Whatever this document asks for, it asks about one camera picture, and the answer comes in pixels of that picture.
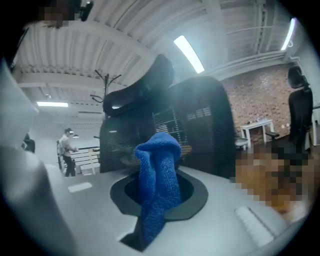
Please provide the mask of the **black mesh office chair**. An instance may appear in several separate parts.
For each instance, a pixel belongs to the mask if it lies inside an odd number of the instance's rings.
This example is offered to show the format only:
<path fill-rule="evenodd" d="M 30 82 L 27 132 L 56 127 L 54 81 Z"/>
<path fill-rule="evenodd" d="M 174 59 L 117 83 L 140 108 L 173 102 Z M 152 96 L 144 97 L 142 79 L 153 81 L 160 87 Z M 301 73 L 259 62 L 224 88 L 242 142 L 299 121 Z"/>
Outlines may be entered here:
<path fill-rule="evenodd" d="M 136 146 L 164 132 L 180 145 L 180 165 L 226 179 L 235 176 L 235 127 L 223 85 L 211 76 L 173 80 L 171 62 L 158 55 L 139 80 L 104 97 L 102 173 L 138 166 Z"/>

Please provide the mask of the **blue wiping cloth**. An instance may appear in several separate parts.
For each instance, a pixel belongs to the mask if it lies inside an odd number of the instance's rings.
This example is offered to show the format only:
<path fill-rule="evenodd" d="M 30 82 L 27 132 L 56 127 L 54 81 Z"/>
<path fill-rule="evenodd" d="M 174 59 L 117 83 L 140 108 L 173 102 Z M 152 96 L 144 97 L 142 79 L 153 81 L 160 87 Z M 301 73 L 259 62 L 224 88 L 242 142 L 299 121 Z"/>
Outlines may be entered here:
<path fill-rule="evenodd" d="M 181 204 L 175 163 L 181 157 L 177 140 L 166 132 L 155 133 L 134 150 L 140 162 L 138 194 L 143 243 L 148 247 L 165 225 L 165 212 Z"/>

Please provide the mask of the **black high-back office chair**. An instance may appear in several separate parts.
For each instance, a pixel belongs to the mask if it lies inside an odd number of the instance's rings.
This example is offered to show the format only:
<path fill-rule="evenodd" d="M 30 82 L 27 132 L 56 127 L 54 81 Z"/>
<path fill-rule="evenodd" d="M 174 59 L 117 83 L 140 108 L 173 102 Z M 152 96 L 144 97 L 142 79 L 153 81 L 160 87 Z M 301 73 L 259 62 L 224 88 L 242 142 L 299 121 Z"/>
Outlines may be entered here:
<path fill-rule="evenodd" d="M 267 132 L 271 138 L 271 152 L 305 153 L 311 150 L 310 129 L 312 126 L 313 92 L 299 66 L 292 66 L 287 73 L 289 86 L 294 89 L 288 98 L 290 131 L 288 141 L 279 143 L 276 132 Z"/>

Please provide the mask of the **black coat rack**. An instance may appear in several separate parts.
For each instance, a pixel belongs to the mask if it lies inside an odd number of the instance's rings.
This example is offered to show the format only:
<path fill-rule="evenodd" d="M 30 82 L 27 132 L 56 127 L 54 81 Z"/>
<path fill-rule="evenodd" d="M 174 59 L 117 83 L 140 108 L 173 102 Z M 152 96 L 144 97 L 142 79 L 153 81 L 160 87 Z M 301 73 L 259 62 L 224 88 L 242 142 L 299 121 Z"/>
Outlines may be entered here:
<path fill-rule="evenodd" d="M 93 101 L 97 102 L 97 103 L 103 103 L 105 98 L 106 98 L 106 95 L 108 94 L 109 92 L 109 87 L 110 85 L 118 78 L 120 78 L 122 75 L 119 74 L 115 77 L 113 77 L 112 79 L 110 79 L 110 74 L 107 73 L 105 76 L 102 76 L 102 74 L 97 70 L 95 69 L 94 70 L 95 73 L 103 80 L 103 83 L 104 83 L 104 92 L 103 92 L 103 97 L 99 96 L 99 95 L 94 95 L 94 94 L 90 94 L 90 97 Z"/>

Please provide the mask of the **black oval desk grommet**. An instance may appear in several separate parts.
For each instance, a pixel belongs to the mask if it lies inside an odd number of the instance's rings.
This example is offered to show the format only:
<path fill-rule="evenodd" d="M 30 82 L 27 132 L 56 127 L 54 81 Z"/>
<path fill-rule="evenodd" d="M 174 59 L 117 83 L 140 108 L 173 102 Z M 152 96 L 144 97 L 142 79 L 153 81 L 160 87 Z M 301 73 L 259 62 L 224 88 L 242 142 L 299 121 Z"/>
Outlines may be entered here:
<path fill-rule="evenodd" d="M 197 178 L 176 170 L 177 181 L 180 189 L 181 204 L 164 213 L 166 222 L 185 221 L 195 216 L 208 200 L 206 186 Z M 138 190 L 139 173 L 133 174 L 117 181 L 110 188 L 110 197 L 121 213 L 139 217 L 141 202 Z"/>

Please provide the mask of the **long ceiling light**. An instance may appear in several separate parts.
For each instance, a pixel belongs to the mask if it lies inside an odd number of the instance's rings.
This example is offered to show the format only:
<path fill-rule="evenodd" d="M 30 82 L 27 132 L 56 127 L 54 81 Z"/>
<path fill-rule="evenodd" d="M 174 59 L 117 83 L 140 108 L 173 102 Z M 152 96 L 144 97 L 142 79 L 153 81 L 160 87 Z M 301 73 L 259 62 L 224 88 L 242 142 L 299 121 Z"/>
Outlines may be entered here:
<path fill-rule="evenodd" d="M 49 102 L 49 101 L 37 101 L 39 107 L 59 107 L 59 108 L 68 108 L 69 104 L 66 102 Z"/>
<path fill-rule="evenodd" d="M 174 44 L 179 48 L 179 50 L 184 54 L 187 60 L 190 62 L 197 74 L 200 74 L 205 71 L 202 62 L 200 61 L 195 50 L 185 38 L 184 35 L 177 37 L 174 41 Z"/>
<path fill-rule="evenodd" d="M 288 29 L 287 35 L 285 37 L 284 43 L 280 49 L 281 51 L 285 51 L 287 49 L 289 42 L 293 36 L 294 30 L 296 27 L 296 23 L 297 23 L 297 19 L 295 17 L 290 20 L 289 29 Z"/>

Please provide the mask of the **white railing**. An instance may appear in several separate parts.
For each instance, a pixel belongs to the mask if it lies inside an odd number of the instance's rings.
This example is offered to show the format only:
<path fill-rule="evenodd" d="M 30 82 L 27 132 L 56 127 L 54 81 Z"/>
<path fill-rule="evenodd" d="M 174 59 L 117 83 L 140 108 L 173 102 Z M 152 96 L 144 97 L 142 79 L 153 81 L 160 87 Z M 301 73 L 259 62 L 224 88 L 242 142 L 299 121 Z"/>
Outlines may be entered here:
<path fill-rule="evenodd" d="M 80 151 L 71 154 L 76 175 L 90 176 L 100 173 L 100 149 L 81 148 Z"/>

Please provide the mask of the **grey round stool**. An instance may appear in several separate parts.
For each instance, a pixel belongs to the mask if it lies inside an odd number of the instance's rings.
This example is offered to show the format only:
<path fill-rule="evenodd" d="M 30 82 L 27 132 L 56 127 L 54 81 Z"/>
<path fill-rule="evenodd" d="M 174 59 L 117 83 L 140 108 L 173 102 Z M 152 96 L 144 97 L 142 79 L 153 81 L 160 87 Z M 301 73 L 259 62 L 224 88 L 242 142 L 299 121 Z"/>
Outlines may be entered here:
<path fill-rule="evenodd" d="M 235 146 L 237 148 L 242 148 L 244 151 L 247 149 L 248 139 L 244 137 L 237 137 L 235 139 Z"/>

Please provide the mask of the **small white table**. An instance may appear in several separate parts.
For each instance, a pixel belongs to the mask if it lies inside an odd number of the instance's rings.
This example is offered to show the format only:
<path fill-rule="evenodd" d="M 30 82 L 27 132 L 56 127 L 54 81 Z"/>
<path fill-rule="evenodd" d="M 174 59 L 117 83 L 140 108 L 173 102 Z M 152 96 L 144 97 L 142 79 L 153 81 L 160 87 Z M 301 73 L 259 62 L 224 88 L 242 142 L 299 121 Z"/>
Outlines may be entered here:
<path fill-rule="evenodd" d="M 251 142 L 251 135 L 250 130 L 262 127 L 262 134 L 263 134 L 263 143 L 267 143 L 267 134 L 266 134 L 266 127 L 269 127 L 271 132 L 274 132 L 274 124 L 272 119 L 265 119 L 257 122 L 253 122 L 251 124 L 246 124 L 240 127 L 241 135 L 247 139 L 247 146 L 246 148 L 249 150 L 252 147 Z"/>

